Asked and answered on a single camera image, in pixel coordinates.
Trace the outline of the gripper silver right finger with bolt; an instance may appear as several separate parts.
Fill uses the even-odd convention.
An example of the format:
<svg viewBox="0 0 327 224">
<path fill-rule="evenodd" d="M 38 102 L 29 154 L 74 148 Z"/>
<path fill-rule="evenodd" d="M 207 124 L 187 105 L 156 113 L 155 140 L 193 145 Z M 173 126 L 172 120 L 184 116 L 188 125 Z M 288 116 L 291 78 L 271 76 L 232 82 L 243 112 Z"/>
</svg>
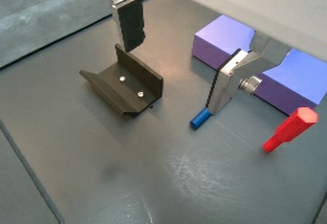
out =
<svg viewBox="0 0 327 224">
<path fill-rule="evenodd" d="M 257 74 L 279 66 L 291 47 L 267 34 L 255 32 L 248 52 L 237 49 L 216 71 L 205 108 L 216 115 L 233 97 L 239 87 L 248 91 L 259 85 Z"/>
</svg>

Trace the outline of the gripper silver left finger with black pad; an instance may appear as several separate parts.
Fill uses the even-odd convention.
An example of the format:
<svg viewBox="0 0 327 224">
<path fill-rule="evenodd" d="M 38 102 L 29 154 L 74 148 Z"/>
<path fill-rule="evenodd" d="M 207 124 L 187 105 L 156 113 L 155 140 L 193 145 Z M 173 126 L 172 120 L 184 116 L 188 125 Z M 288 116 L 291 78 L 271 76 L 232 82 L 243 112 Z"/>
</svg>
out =
<svg viewBox="0 0 327 224">
<path fill-rule="evenodd" d="M 121 46 L 132 51 L 144 41 L 144 18 L 141 0 L 109 0 Z"/>
</svg>

